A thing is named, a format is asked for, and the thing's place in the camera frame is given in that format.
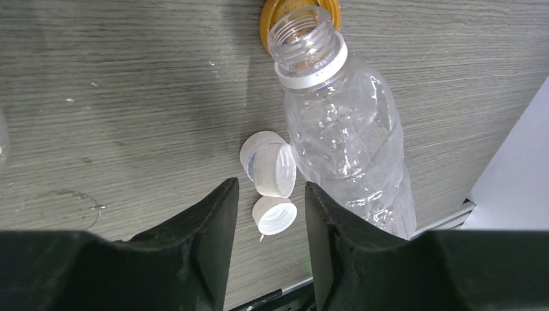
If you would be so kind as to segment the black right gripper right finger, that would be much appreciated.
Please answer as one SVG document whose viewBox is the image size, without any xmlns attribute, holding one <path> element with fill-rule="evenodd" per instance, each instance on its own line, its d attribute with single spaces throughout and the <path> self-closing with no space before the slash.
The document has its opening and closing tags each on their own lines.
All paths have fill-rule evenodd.
<svg viewBox="0 0 549 311">
<path fill-rule="evenodd" d="M 305 189 L 318 310 L 547 310 L 546 231 L 427 231 L 405 240 Z"/>
</svg>

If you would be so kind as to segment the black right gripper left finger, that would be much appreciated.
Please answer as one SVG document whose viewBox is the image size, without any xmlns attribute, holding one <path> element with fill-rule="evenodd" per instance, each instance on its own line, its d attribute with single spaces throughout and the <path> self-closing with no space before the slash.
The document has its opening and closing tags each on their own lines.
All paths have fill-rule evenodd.
<svg viewBox="0 0 549 311">
<path fill-rule="evenodd" d="M 222 310 L 239 201 L 226 179 L 127 241 L 2 231 L 2 310 Z"/>
</svg>

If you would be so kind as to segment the clear bottle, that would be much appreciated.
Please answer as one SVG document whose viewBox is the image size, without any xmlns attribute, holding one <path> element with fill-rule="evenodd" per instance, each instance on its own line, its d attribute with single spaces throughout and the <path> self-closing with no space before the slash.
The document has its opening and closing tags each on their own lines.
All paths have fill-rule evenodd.
<svg viewBox="0 0 549 311">
<path fill-rule="evenodd" d="M 291 150 L 303 177 L 363 220 L 410 239 L 416 211 L 403 127 L 386 80 L 352 54 L 319 6 L 277 21 L 268 50 L 286 92 Z"/>
</svg>

